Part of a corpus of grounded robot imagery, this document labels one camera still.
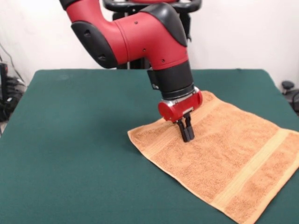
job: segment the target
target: red robot arm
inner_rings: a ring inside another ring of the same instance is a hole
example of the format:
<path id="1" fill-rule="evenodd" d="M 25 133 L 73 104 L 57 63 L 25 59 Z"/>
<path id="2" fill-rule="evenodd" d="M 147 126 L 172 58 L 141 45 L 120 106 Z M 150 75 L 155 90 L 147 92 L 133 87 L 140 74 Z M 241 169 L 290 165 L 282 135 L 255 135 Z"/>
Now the red robot arm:
<path id="1" fill-rule="evenodd" d="M 152 87 L 160 90 L 163 98 L 158 106 L 161 116 L 178 123 L 185 142 L 192 140 L 190 112 L 201 105 L 202 96 L 193 84 L 184 28 L 173 7 L 153 4 L 134 15 L 107 21 L 99 0 L 60 3 L 77 38 L 102 67 L 110 69 L 139 58 L 148 59 Z"/>

